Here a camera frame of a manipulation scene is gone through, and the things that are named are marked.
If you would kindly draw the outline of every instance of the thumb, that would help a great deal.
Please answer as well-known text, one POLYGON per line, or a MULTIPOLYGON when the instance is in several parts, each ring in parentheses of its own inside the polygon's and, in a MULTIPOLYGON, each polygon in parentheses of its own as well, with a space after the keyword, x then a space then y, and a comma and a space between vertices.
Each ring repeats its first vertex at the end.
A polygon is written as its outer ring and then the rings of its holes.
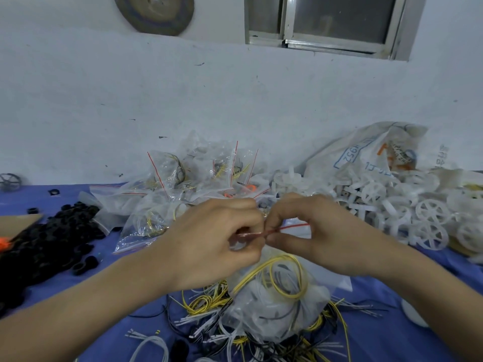
POLYGON ((301 256, 310 260, 313 256, 313 240, 302 239, 289 234, 273 233, 267 236, 267 245, 271 247, 291 253, 293 255, 301 256))

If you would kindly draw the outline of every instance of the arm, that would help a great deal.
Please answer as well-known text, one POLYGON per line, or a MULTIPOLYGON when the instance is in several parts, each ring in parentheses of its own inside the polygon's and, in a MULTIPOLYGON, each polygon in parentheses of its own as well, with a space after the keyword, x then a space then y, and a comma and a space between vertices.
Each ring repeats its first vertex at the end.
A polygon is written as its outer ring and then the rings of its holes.
POLYGON ((242 227, 263 229, 254 200, 210 200, 190 208, 148 248, 1 320, 0 360, 72 361, 142 305, 169 292, 206 286, 256 263, 262 238, 242 250, 229 249, 228 238, 242 227))
POLYGON ((268 245, 336 273, 383 281, 451 349, 467 360, 481 360, 483 296, 419 251, 394 241, 321 195, 287 195, 273 206, 265 229, 293 217, 310 224, 312 239, 274 233, 267 238, 268 245))

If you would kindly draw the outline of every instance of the person's left hand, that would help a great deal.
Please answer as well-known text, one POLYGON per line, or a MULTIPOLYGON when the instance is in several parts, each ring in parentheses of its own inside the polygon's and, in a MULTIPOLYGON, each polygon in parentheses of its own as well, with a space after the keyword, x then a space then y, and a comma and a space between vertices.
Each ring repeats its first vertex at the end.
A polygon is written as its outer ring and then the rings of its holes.
POLYGON ((207 286, 260 260, 263 237, 230 250, 231 235, 242 227, 263 231, 264 218, 253 199, 210 199, 191 207, 151 246, 141 250, 157 279, 172 278, 170 292, 207 286))

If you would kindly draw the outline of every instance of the window pane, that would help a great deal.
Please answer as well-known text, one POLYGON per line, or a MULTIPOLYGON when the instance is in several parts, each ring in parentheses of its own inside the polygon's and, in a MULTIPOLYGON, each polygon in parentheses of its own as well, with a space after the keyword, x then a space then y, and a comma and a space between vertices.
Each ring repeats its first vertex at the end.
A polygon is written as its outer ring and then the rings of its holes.
POLYGON ((280 33, 281 0, 248 0, 250 30, 280 33))
POLYGON ((395 0, 297 0, 294 33, 384 43, 395 0))

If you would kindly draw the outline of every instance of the hand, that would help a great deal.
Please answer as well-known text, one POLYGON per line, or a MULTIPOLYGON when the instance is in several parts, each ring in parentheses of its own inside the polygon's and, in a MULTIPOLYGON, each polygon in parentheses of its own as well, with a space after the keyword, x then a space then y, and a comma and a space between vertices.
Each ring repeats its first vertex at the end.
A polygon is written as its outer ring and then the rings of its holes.
POLYGON ((143 259, 154 264, 150 267, 154 272, 161 261, 168 263, 170 271, 157 279, 171 277, 170 292, 207 286, 260 260, 265 245, 262 237, 237 251, 229 249, 228 238, 242 227, 263 231, 263 220, 253 199, 210 199, 191 207, 142 250, 143 259))
POLYGON ((402 246, 323 195, 287 194, 272 207, 265 230, 294 217, 310 224, 312 239, 274 233, 267 237, 267 245, 336 273, 377 277, 387 255, 402 246))

